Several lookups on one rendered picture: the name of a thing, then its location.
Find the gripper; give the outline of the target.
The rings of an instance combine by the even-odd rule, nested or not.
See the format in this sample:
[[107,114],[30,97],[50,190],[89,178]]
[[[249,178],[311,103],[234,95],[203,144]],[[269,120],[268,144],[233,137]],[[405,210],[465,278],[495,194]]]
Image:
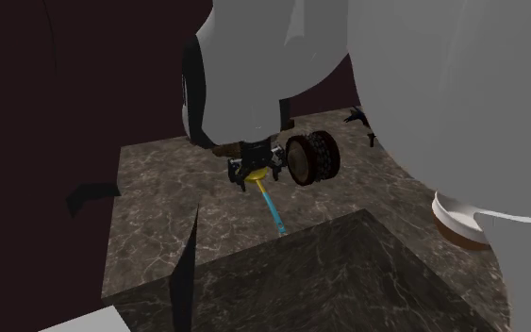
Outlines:
[[270,140],[257,142],[241,142],[241,159],[230,158],[227,161],[228,178],[236,183],[242,191],[246,191],[245,178],[248,172],[265,168],[270,164],[274,180],[288,166],[286,151],[281,145],[272,149]]

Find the dark blue figure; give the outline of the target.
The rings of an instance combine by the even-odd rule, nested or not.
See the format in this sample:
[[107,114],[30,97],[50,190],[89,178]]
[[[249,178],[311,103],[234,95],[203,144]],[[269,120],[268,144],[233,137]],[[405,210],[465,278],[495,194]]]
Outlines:
[[350,123],[353,121],[361,121],[362,125],[367,128],[371,128],[369,121],[364,114],[364,112],[358,107],[350,108],[350,115],[343,120],[345,123]]

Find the dark red round roll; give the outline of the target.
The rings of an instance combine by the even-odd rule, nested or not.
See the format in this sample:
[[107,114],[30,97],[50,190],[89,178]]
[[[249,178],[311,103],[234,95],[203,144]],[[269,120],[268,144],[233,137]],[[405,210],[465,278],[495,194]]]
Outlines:
[[339,147],[323,130],[290,137],[286,142],[286,160],[292,179],[303,187],[331,179],[340,170]]

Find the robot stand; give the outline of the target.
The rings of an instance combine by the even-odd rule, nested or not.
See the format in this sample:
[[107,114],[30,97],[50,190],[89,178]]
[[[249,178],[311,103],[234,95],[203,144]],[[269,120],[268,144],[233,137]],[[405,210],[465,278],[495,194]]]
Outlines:
[[496,332],[365,209],[197,266],[186,331],[173,289],[105,301],[131,332]]

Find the white bowl with brown base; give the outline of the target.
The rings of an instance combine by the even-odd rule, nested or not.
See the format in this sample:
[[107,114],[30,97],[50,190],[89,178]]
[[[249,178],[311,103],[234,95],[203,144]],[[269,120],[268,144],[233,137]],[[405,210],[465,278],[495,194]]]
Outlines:
[[431,204],[435,225],[452,244],[470,251],[488,251],[490,244],[473,215],[483,209],[463,204],[436,191]]

